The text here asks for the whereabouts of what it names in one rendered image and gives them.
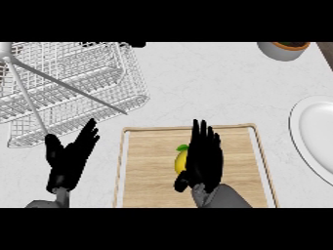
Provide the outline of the white pot with brown rim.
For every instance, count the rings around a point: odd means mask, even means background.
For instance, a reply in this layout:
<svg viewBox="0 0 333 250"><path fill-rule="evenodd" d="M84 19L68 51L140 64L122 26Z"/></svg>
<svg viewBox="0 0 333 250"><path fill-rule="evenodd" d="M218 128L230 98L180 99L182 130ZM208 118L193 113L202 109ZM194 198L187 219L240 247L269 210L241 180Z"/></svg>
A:
<svg viewBox="0 0 333 250"><path fill-rule="evenodd" d="M305 51L309 43L302 42L300 46L289 46L280 42L258 42L256 46L262 54L272 60L280 62L293 61Z"/></svg>

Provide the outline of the wooden tray with white rim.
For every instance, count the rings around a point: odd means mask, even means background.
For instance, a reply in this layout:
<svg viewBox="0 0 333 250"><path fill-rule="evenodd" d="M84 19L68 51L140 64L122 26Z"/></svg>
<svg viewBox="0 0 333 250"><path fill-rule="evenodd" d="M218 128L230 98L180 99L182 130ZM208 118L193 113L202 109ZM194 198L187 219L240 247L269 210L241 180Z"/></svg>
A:
<svg viewBox="0 0 333 250"><path fill-rule="evenodd" d="M278 206L256 126L216 125L224 153L222 183L255 208ZM190 192L172 189L175 148L190 141L191 128L125 128L119 140L112 206L191 207Z"/></svg>

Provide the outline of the yellow lemon with green leaf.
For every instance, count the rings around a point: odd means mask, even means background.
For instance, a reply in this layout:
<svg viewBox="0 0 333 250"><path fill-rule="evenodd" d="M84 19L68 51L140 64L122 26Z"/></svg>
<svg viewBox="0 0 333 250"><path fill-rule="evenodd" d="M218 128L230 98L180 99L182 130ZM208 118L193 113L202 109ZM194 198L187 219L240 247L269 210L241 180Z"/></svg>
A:
<svg viewBox="0 0 333 250"><path fill-rule="evenodd" d="M185 156L188 145L180 145L175 150L178 152L178 155L174 159L174 172L175 174L180 174L180 172L185 170Z"/></svg>

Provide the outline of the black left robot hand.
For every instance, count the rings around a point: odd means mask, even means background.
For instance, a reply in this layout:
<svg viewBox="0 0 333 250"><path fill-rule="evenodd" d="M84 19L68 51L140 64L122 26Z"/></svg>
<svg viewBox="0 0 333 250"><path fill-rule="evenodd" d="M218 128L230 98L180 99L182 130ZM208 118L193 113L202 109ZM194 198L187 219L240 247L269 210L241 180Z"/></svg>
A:
<svg viewBox="0 0 333 250"><path fill-rule="evenodd" d="M96 125L96 120L90 119L75 141L68 146L60 144L53 134L44 136L45 161L50 166L45 185L48 192L53 192L56 188L70 191L76 187L87 160L100 139Z"/></svg>

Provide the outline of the white round plate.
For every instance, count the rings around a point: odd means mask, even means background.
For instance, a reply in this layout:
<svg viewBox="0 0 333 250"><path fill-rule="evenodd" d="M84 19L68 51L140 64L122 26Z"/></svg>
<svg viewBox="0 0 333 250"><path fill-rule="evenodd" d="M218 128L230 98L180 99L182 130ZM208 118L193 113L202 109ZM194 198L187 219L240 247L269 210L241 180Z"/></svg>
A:
<svg viewBox="0 0 333 250"><path fill-rule="evenodd" d="M312 96L294 104L289 131L300 159L333 186L333 97Z"/></svg>

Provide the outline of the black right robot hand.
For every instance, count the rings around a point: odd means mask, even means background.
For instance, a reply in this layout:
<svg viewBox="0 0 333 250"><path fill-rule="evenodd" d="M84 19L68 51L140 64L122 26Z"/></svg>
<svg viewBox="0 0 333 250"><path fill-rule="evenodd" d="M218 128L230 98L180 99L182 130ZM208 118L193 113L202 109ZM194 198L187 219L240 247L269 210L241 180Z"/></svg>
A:
<svg viewBox="0 0 333 250"><path fill-rule="evenodd" d="M219 135L206 125L205 120L193 120L185 169L177 175L174 190L182 192L185 188L203 185L205 192L210 193L221 182L222 167L224 154Z"/></svg>

